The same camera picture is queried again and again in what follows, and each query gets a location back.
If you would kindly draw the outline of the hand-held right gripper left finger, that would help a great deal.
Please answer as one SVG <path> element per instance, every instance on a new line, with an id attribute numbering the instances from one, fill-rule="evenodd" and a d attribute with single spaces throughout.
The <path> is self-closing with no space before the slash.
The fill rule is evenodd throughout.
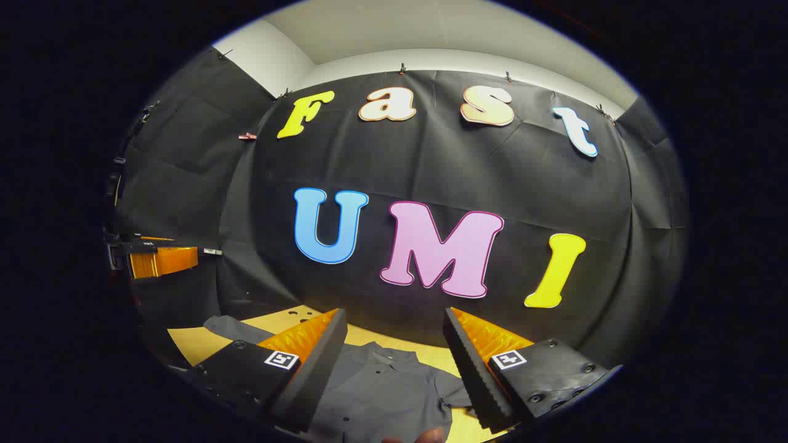
<path id="1" fill-rule="evenodd" d="M 181 378 L 247 420 L 307 432 L 346 336 L 346 312 L 332 309 L 257 344 L 233 340 Z"/>

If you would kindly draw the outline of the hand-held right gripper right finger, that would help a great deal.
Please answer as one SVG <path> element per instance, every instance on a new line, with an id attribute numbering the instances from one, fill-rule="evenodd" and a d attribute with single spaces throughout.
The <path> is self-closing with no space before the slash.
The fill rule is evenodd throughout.
<path id="1" fill-rule="evenodd" d="M 563 340 L 532 342 L 461 309 L 445 309 L 443 334 L 481 426 L 528 432 L 579 406 L 622 369 Z"/>

